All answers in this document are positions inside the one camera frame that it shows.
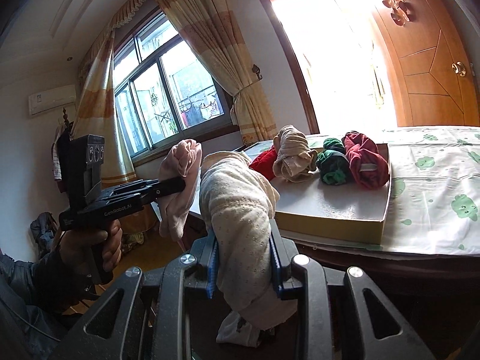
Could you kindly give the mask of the person's left jacket forearm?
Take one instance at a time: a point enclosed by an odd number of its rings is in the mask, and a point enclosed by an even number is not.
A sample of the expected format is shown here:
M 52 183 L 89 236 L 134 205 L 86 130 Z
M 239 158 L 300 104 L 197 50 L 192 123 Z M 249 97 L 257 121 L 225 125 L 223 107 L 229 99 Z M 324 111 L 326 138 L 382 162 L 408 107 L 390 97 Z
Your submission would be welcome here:
M 39 262 L 1 256 L 1 358 L 48 359 L 76 318 L 65 312 L 93 293 L 58 251 Z

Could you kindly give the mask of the person's left hand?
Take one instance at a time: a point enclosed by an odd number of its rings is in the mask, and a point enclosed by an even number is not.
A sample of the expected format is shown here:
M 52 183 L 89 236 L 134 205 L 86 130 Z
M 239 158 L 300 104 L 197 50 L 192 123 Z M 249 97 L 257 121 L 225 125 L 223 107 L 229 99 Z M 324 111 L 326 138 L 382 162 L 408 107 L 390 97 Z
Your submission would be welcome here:
M 121 258 L 122 228 L 120 220 L 110 223 L 110 228 L 95 232 L 67 231 L 59 242 L 59 254 L 62 261 L 75 268 L 80 275 L 89 274 L 89 252 L 100 245 L 102 249 L 103 269 L 113 271 Z

